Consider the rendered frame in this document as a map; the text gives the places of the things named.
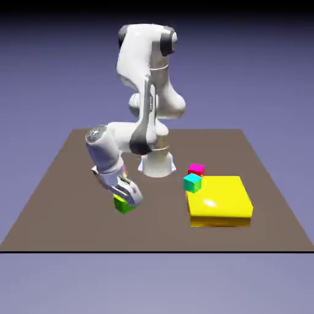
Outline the small magenta cube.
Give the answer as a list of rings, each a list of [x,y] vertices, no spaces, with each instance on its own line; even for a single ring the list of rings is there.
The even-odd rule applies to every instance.
[[[200,177],[204,176],[205,166],[203,164],[191,163],[188,168],[188,174],[195,174]]]

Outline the small cyan cube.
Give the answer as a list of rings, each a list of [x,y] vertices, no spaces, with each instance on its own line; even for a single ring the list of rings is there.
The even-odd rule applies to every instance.
[[[199,191],[202,187],[202,177],[194,173],[190,173],[183,178],[183,189],[190,193]]]

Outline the small green cube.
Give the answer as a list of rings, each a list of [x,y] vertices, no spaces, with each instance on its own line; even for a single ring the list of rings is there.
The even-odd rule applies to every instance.
[[[126,200],[116,194],[113,195],[113,203],[115,208],[122,214],[126,214],[136,208],[136,206],[129,205]]]

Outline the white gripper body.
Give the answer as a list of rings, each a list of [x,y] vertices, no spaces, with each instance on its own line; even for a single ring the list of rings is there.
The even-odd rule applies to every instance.
[[[124,199],[130,206],[137,206],[143,200],[138,186],[132,180],[122,175],[118,175],[116,184],[109,185],[107,189]]]

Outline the large yellow box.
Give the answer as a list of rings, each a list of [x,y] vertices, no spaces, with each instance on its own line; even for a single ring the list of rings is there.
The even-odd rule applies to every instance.
[[[239,176],[203,176],[200,189],[185,188],[190,226],[249,227],[253,204]]]

